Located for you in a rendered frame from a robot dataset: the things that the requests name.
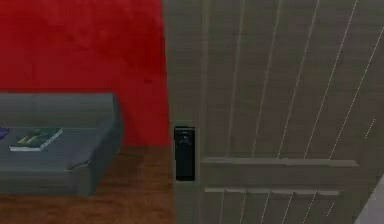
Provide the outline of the grey sofa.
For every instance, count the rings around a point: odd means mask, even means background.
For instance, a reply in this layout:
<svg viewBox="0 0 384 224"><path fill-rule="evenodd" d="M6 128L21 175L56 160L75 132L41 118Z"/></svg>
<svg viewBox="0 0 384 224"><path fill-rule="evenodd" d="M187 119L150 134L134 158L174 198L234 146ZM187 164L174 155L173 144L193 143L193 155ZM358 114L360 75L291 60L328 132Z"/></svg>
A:
<svg viewBox="0 0 384 224"><path fill-rule="evenodd" d="M117 97L112 93L0 93L0 194L95 193L124 137ZM9 146L29 130L53 127L63 133L37 152Z"/></svg>

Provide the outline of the green book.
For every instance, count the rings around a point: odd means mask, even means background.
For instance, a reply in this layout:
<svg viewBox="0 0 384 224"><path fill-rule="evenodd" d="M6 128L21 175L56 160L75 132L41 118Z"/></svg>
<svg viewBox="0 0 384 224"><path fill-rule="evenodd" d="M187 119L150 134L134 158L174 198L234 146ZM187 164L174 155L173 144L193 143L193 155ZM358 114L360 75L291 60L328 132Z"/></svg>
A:
<svg viewBox="0 0 384 224"><path fill-rule="evenodd" d="M62 128L37 128L27 132L9 146L11 151L40 152L63 133Z"/></svg>

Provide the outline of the grey-green plank door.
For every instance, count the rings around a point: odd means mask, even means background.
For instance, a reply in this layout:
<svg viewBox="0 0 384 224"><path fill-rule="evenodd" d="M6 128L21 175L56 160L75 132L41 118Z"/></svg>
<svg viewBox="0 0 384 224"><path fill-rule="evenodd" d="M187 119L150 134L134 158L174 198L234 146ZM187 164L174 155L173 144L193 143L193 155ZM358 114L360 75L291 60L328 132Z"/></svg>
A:
<svg viewBox="0 0 384 224"><path fill-rule="evenodd" d="M162 3L176 224L384 224L384 0Z"/></svg>

